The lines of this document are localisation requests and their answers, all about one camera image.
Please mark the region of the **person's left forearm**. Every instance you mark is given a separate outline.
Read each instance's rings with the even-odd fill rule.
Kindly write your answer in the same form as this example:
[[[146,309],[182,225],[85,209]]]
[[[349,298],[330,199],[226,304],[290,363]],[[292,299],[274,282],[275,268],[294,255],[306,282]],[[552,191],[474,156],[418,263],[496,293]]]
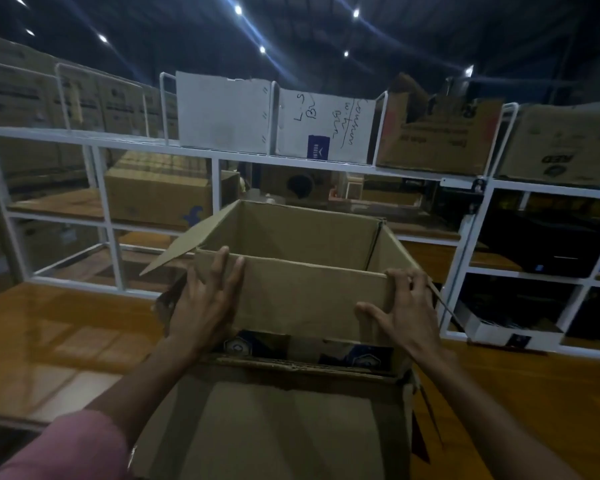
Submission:
[[[160,403],[206,350],[208,346],[193,339],[162,339],[143,362],[88,403],[86,410],[111,419],[131,447]]]

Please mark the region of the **brown box with blue print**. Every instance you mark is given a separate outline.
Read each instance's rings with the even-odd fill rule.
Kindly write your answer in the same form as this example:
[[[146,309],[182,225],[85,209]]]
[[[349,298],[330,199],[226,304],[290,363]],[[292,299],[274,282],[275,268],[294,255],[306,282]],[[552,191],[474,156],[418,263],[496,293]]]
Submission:
[[[209,159],[129,151],[104,181],[112,220],[183,229],[213,214]]]

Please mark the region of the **brown box with black circle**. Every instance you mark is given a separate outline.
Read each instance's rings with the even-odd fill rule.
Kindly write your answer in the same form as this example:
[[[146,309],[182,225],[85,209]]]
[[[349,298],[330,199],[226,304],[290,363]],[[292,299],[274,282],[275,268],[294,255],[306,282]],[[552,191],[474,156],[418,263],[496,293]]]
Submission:
[[[332,174],[328,170],[262,165],[259,188],[287,201],[328,201]]]

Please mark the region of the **plain white cardboard box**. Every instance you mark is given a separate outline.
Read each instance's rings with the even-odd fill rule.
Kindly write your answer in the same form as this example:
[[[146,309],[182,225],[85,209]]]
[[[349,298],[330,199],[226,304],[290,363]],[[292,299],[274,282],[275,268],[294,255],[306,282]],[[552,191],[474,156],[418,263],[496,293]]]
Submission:
[[[176,72],[181,146],[266,154],[270,148],[272,82]]]

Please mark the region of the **person's right hand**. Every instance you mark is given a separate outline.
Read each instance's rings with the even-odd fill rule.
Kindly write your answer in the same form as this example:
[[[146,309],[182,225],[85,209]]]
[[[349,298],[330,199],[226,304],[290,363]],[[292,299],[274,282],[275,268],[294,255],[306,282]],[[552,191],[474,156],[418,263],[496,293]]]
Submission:
[[[416,268],[388,269],[394,284],[395,331],[384,331],[419,365],[443,358],[437,315],[432,306],[429,277]]]

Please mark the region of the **large black box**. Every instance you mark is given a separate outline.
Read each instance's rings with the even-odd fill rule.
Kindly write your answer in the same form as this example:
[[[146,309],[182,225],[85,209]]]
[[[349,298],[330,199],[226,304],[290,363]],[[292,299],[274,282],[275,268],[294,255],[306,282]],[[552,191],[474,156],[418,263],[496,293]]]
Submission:
[[[496,209],[479,242],[526,273],[586,278],[600,257],[600,223],[561,211]]]

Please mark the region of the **white box with handwriting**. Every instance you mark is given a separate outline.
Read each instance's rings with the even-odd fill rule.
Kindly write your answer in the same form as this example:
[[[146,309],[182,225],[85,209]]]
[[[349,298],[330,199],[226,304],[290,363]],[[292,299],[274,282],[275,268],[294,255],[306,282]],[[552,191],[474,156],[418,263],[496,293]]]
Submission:
[[[376,101],[280,89],[275,154],[364,165]]]

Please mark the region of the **brown box with dark logo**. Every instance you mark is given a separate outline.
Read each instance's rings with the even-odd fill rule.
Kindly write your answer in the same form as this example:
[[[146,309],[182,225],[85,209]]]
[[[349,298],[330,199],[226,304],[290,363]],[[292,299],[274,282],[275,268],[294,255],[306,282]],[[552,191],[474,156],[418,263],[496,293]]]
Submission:
[[[600,111],[522,105],[495,170],[499,179],[600,188]]]

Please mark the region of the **ceiling lights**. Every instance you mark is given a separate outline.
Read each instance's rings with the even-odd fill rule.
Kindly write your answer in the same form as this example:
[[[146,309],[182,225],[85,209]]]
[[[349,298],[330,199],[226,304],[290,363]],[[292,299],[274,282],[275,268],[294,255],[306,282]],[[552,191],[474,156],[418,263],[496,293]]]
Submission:
[[[448,70],[471,67],[473,0],[5,0],[28,38],[44,31],[88,31],[101,45],[140,32],[238,39],[261,55],[286,47],[343,59],[399,64],[408,59]]]

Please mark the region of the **large brown cardboard box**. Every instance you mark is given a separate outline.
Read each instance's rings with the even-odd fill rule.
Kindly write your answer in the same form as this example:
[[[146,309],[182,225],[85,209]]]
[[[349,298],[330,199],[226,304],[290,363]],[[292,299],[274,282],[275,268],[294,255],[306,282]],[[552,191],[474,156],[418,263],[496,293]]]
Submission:
[[[129,461],[138,480],[409,480],[430,463],[408,361],[400,376],[214,352],[156,409]]]

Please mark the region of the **white metal shelf rack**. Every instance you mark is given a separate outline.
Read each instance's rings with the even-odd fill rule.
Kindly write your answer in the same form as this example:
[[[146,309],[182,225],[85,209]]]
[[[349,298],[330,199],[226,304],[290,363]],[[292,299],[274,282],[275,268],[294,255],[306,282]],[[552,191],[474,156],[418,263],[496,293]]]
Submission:
[[[558,185],[544,180],[524,180],[513,177],[499,177],[501,161],[509,146],[509,141],[515,139],[512,134],[514,133],[518,121],[522,120],[520,112],[528,112],[532,107],[533,104],[509,103],[503,105],[502,113],[496,126],[496,135],[494,136],[493,144],[491,145],[488,164],[486,166],[488,173],[481,177],[484,181],[482,201],[473,215],[468,231],[462,232],[462,254],[459,258],[454,259],[451,266],[450,270],[453,277],[452,284],[445,285],[445,290],[448,291],[446,308],[440,303],[438,315],[440,321],[440,334],[443,339],[460,340],[464,342],[469,339],[465,331],[450,331],[448,327],[452,320],[460,322],[461,317],[456,314],[456,311],[459,311],[458,302],[466,275],[470,273],[574,285],[575,290],[570,295],[568,302],[557,321],[557,327],[563,334],[565,334],[572,325],[576,313],[584,302],[584,298],[586,298],[592,288],[600,288],[600,254],[592,267],[592,271],[584,278],[533,274],[522,271],[507,271],[487,266],[472,266],[472,257],[475,247],[479,241],[483,224],[487,218],[494,194],[497,190],[521,193],[521,198],[518,203],[518,209],[520,211],[526,208],[528,200],[533,194],[600,200],[600,184]]]
[[[95,292],[108,292],[122,296],[138,296],[150,298],[155,296],[155,292],[145,290],[132,290],[127,286],[127,279],[122,270],[122,256],[120,246],[116,240],[115,231],[129,232],[149,232],[160,233],[163,235],[177,235],[176,230],[169,230],[167,227],[157,227],[157,225],[140,225],[137,221],[133,223],[124,223],[120,220],[113,221],[109,209],[109,195],[105,187],[104,167],[106,156],[103,150],[128,150],[139,151],[143,153],[160,153],[166,155],[179,155],[188,159],[202,158],[209,161],[209,176],[212,188],[212,212],[218,213],[221,209],[221,161],[245,162],[251,164],[284,166],[293,168],[306,168],[325,171],[352,172],[364,176],[376,177],[405,177],[409,180],[421,180],[426,182],[438,182],[440,186],[454,190],[472,190],[473,185],[478,185],[479,177],[467,175],[442,174],[427,171],[412,171],[395,168],[378,168],[376,166],[377,153],[379,151],[379,142],[376,142],[374,149],[373,165],[358,165],[346,162],[328,162],[303,160],[292,157],[280,157],[271,154],[268,149],[265,154],[259,153],[241,153],[241,152],[223,152],[219,150],[199,149],[182,147],[180,142],[165,137],[151,138],[150,136],[140,137],[133,135],[111,134],[97,131],[74,130],[70,127],[68,119],[68,110],[64,99],[63,78],[61,68],[67,67],[71,71],[80,71],[92,74],[96,77],[100,74],[91,69],[72,66],[70,64],[57,63],[54,67],[54,75],[30,70],[23,67],[12,66],[0,63],[0,67],[6,70],[14,70],[26,73],[35,77],[43,77],[56,82],[61,106],[63,108],[63,118],[65,129],[60,128],[28,128],[28,127],[0,127],[0,137],[10,139],[21,139],[23,141],[34,141],[54,144],[70,144],[80,146],[85,167],[88,184],[90,189],[96,189],[100,196],[101,216],[87,216],[86,214],[62,215],[58,210],[12,210],[14,202],[8,190],[6,179],[0,166],[0,214],[5,220],[9,241],[13,247],[13,254],[17,264],[18,275],[23,282],[49,283],[58,287],[67,287],[69,289],[83,289]],[[63,223],[67,225],[92,226],[99,228],[99,242],[97,245],[87,247],[78,253],[75,253],[64,259],[55,261],[49,266],[33,269],[30,256],[24,245],[24,238],[21,230],[17,227],[16,219],[30,219],[35,221],[48,221],[53,223]],[[47,273],[55,270],[65,262],[78,259],[84,254],[98,250],[102,247],[108,247],[111,253],[112,266],[114,269],[115,285],[97,285],[77,280],[60,279],[48,277]]]

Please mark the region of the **white tray box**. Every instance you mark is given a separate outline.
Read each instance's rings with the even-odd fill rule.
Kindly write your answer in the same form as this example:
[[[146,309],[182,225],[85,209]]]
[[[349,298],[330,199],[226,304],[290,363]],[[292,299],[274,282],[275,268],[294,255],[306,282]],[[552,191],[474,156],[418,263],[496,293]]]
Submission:
[[[458,300],[454,313],[469,341],[476,344],[553,352],[565,336],[531,300],[471,294]]]

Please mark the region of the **brown box with open flaps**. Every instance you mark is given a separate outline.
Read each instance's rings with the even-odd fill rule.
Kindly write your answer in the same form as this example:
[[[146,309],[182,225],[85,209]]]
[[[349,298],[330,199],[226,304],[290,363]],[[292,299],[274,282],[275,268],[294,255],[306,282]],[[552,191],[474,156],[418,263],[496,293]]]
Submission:
[[[428,94],[400,72],[387,90],[376,165],[480,176],[501,117],[501,98]]]

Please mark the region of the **person's left hand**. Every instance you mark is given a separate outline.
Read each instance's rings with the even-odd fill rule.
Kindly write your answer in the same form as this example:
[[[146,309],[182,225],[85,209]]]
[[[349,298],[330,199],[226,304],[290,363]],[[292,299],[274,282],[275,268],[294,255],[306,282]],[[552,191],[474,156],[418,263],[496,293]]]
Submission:
[[[229,254],[228,246],[215,253],[205,282],[198,277],[194,266],[187,269],[186,282],[170,320],[168,337],[201,342],[208,346],[204,354],[229,338],[233,330],[234,320],[224,320],[224,283],[228,278],[224,274]]]

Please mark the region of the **person's right forearm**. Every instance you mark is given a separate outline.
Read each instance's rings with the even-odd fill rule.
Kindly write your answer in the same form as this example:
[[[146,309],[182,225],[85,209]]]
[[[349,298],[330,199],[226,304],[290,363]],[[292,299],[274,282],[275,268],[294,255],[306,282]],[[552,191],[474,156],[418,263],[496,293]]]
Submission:
[[[524,428],[440,345],[408,349],[469,434],[494,480],[583,480]]]

